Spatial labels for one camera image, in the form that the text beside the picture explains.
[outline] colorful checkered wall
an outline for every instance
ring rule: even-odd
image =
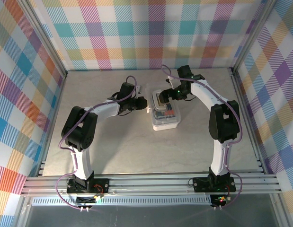
[[[0,227],[43,148],[62,76],[16,0],[0,0]]]
[[[265,0],[31,0],[66,68],[230,67]]]
[[[270,173],[293,218],[293,0],[279,0],[239,70]]]

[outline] marble surface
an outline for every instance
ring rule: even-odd
[[[237,99],[227,69],[195,69],[218,93]],[[160,70],[71,71],[64,88],[43,175],[62,175],[73,170],[68,151],[58,142],[71,109],[103,102],[119,91],[126,76],[133,75],[142,87],[166,79]],[[154,131],[146,110],[108,118],[96,126],[90,147],[95,174],[208,171],[213,158],[213,139],[208,131],[209,111],[199,100],[178,101],[181,122],[175,129]],[[243,123],[243,140],[234,145],[230,169],[255,170],[257,162]]]

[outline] plaid backdrop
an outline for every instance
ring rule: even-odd
[[[0,0],[0,227],[36,168],[61,82],[16,0]]]
[[[70,70],[230,67],[265,0],[31,0]]]
[[[279,0],[239,70],[262,155],[293,218],[293,0]]]

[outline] clear plastic box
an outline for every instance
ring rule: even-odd
[[[152,126],[155,131],[173,129],[181,121],[177,101],[169,99],[169,103],[162,105],[156,102],[156,97],[165,89],[171,88],[167,82],[149,83],[146,85],[147,113],[151,113]]]

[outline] robotic arm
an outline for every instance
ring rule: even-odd
[[[105,103],[109,101],[121,100],[134,90],[134,85],[130,83],[123,83],[119,92],[115,93],[112,97],[108,98]],[[94,179],[94,172],[91,168],[89,158],[89,147],[94,139],[96,124],[100,121],[121,114],[126,110],[142,110],[147,107],[147,101],[144,97],[136,97],[137,90],[134,97],[128,98],[121,102],[110,103],[101,105],[94,110],[90,111],[84,118],[82,124],[77,126],[74,131],[65,139],[66,145],[69,146],[74,152],[72,154],[72,161],[76,173],[69,180],[67,193],[80,193],[80,192],[97,192],[94,185],[108,185],[108,179]],[[62,130],[62,137],[78,122],[83,114],[89,110],[90,107],[81,108],[75,106],[72,108],[71,113],[66,121]]]
[[[239,116],[239,105],[228,101],[213,90],[202,75],[193,75],[188,65],[178,69],[180,78],[193,79],[202,84],[181,80],[181,84],[175,89],[167,89],[160,93],[159,101],[168,103],[169,98],[174,100],[186,99],[188,94],[198,97],[210,111],[209,133],[214,139],[213,161],[209,167],[209,175],[205,179],[194,179],[195,192],[223,191],[227,185],[231,192],[236,191],[233,178],[226,168],[229,161],[231,146],[229,143],[236,139],[239,133],[239,125],[231,110],[222,101],[227,102]]]

